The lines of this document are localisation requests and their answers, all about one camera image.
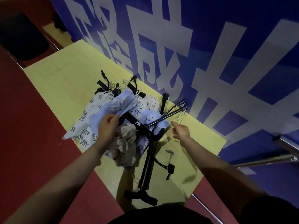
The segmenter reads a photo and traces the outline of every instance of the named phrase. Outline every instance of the leaf-patterned fabric bag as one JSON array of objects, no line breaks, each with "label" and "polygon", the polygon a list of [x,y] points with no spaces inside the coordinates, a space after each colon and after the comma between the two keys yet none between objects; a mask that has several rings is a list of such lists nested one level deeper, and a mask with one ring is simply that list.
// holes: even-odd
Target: leaf-patterned fabric bag
[{"label": "leaf-patterned fabric bag", "polygon": [[[160,108],[159,101],[156,97],[146,95],[144,98],[135,97],[130,89],[124,90],[116,98],[113,97],[111,91],[105,93],[97,93],[86,106],[82,116],[71,127],[62,139],[73,138],[79,140],[82,149],[87,150],[98,138],[98,125],[106,114],[122,115],[127,111],[137,118],[141,123],[151,123],[161,117],[158,110]],[[155,134],[161,128],[167,128],[169,122],[161,121]],[[142,137],[137,142],[137,155],[141,156],[148,145],[148,139]],[[105,155],[112,158],[109,151]]]}]

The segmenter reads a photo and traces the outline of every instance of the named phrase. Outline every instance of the black sleeve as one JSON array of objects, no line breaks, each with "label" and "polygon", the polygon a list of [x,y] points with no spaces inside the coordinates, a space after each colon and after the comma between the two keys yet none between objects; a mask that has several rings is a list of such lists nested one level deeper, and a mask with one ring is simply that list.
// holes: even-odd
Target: black sleeve
[{"label": "black sleeve", "polygon": [[240,224],[297,223],[298,217],[299,210],[289,202],[273,196],[262,196],[244,207]]}]

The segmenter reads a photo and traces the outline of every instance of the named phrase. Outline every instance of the yellow table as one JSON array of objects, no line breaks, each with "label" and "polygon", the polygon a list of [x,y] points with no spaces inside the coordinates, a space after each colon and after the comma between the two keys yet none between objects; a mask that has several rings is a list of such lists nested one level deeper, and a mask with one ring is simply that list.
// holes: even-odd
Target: yellow table
[{"label": "yellow table", "polygon": [[[121,83],[123,79],[129,80],[132,77],[129,72],[83,40],[24,69],[28,78],[67,131],[78,120],[93,97],[98,88],[96,82],[103,80],[100,70],[103,70],[108,79],[114,83]],[[145,94],[154,95],[158,99],[161,97],[158,92],[139,80],[138,86],[142,87]],[[168,120],[177,118],[178,114]],[[191,136],[197,142],[216,155],[225,144],[225,139],[187,113],[182,124],[189,127]],[[172,138],[171,130],[160,141],[163,146],[156,157],[161,163],[166,164],[169,161],[169,154],[165,150],[174,151],[175,155],[171,163],[175,165],[175,172],[167,181],[167,171],[155,165],[148,194],[157,198],[158,204],[185,202],[203,175],[178,141]],[[146,156],[143,155],[139,166],[135,168],[136,178],[141,177],[145,158]],[[123,174],[122,167],[117,167],[113,160],[103,157],[102,165],[96,167],[95,171],[115,198],[122,197],[119,189]],[[133,187],[137,187],[137,181],[134,182]],[[132,204],[136,208],[149,206],[141,200],[133,200]]]}]

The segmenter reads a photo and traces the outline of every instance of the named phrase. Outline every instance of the black chair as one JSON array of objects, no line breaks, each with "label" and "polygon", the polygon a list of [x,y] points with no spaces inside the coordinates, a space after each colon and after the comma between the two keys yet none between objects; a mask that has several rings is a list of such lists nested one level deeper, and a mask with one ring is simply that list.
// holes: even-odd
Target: black chair
[{"label": "black chair", "polygon": [[22,12],[0,21],[0,44],[21,69],[25,65],[20,61],[31,60],[43,54],[49,46],[59,51]]}]

